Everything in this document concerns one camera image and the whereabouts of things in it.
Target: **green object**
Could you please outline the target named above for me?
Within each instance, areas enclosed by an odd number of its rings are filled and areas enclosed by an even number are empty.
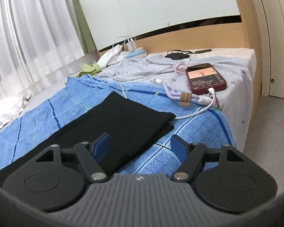
[[[76,77],[80,78],[84,74],[90,74],[91,76],[93,76],[93,75],[96,75],[97,73],[99,73],[101,71],[102,71],[102,69],[98,64],[89,65],[87,63],[84,63],[81,72],[79,72],[79,74]]]
[[[77,24],[79,28],[80,41],[85,54],[96,51],[96,45],[89,30],[85,15],[83,13],[79,0],[73,0],[73,7],[76,14]]]

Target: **gray floor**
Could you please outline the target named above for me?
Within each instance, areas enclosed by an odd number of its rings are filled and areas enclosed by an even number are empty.
[[[272,175],[284,190],[284,99],[261,96],[244,154]]]

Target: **black folded cloth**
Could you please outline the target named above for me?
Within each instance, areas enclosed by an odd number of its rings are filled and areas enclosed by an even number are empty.
[[[49,145],[73,148],[79,142],[93,142],[104,132],[111,137],[111,149],[99,165],[111,175],[170,132],[173,126],[168,122],[174,118],[172,113],[155,111],[112,92],[101,104],[0,170],[0,186],[11,173]]]

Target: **blue towel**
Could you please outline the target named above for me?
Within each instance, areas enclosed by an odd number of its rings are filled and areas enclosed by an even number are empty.
[[[197,104],[191,104],[187,108],[179,106],[179,102],[170,100],[157,85],[127,82],[123,86],[130,100],[159,112],[183,116],[201,108]],[[107,82],[90,75],[68,78],[64,89],[14,120],[0,132],[0,170],[24,156],[61,127],[100,104],[112,91],[122,95],[117,82]],[[236,147],[226,117],[215,109],[209,109],[189,119],[174,120],[171,124],[174,125],[174,130],[124,166],[120,173],[165,173],[171,176],[180,165],[170,149],[170,137],[173,134],[187,142],[202,142],[210,148],[220,148],[226,143]],[[215,165],[208,163],[206,168],[212,166]]]

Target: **pink hair tie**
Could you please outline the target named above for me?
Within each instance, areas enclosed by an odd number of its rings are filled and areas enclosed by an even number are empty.
[[[187,69],[187,64],[184,62],[181,62],[179,64],[176,65],[175,68],[175,73],[180,74],[181,72],[185,72],[185,70]]]

